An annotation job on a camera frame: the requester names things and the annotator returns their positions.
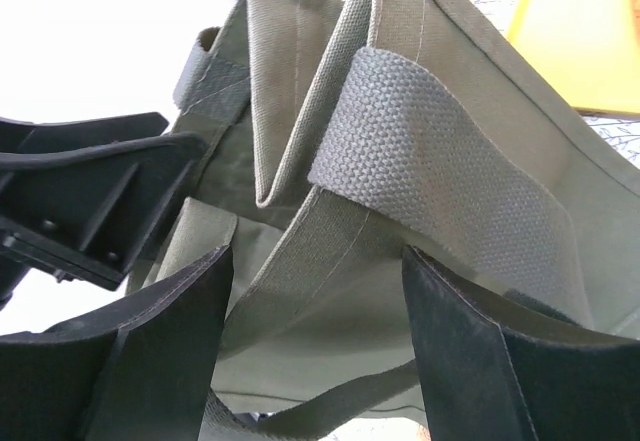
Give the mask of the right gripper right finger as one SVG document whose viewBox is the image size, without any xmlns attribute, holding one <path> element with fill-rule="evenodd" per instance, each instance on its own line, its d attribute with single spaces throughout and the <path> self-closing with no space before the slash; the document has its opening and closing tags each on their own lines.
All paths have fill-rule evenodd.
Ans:
<svg viewBox="0 0 640 441">
<path fill-rule="evenodd" d="M 416 247 L 402 284 L 435 440 L 635 440 L 639 344 L 496 294 Z"/>
</svg>

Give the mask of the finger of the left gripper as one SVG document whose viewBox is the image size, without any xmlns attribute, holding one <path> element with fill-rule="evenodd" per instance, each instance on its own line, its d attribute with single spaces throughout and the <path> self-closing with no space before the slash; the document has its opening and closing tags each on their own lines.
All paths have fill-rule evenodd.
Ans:
<svg viewBox="0 0 640 441">
<path fill-rule="evenodd" d="M 118 289 L 175 219 L 205 142 L 157 112 L 1 121 L 1 288 L 31 269 Z"/>
</svg>

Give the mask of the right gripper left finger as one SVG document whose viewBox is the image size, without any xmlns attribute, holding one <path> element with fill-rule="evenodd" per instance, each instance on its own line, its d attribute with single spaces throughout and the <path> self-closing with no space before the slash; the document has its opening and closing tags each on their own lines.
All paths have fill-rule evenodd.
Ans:
<svg viewBox="0 0 640 441">
<path fill-rule="evenodd" d="M 2 439 L 197 439 L 232 281 L 221 247 L 42 333 L 2 336 Z"/>
</svg>

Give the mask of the olive green canvas bag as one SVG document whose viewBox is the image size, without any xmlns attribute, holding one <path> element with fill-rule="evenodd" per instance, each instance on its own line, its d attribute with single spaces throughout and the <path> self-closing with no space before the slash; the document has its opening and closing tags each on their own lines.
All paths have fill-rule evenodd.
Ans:
<svg viewBox="0 0 640 441">
<path fill-rule="evenodd" d="M 208 149 L 133 285 L 233 251 L 198 439 L 428 429 L 408 246 L 639 344 L 638 169 L 469 0 L 237 0 L 174 100 Z"/>
</svg>

